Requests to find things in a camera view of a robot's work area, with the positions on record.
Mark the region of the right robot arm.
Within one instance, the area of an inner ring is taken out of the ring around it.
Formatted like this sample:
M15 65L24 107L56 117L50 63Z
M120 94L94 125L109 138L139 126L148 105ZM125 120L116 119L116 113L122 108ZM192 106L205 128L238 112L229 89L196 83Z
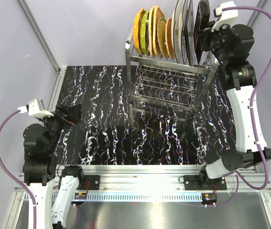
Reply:
M210 189L226 175L237 174L239 168L271 160L271 148L263 137L256 102L261 80L247 60L254 45L253 29L233 24L239 10L233 1L213 10L207 0L198 4L194 29L196 57L200 60L203 52L214 55L236 131L235 148L222 151L220 159L201 168L198 180L203 189Z

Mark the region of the floral square ceramic plate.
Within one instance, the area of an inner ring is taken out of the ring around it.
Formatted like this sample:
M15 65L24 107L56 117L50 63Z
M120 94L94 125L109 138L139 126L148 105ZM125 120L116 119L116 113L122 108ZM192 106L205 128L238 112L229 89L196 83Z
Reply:
M195 27L194 27L194 45L197 63L201 62L202 55L202 31L207 27L210 19L210 4L208 0L200 0L198 3Z

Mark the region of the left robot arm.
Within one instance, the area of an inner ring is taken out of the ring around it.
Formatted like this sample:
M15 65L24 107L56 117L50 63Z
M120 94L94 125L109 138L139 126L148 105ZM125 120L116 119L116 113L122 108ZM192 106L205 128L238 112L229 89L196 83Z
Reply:
M54 112L45 115L41 124L29 125L23 132L24 182L35 202L29 212L29 223L38 229L64 229L74 193L85 185L83 169L78 165L65 166L60 176L56 200L52 201L57 158L55 150L64 129L81 121L82 105L58 105Z

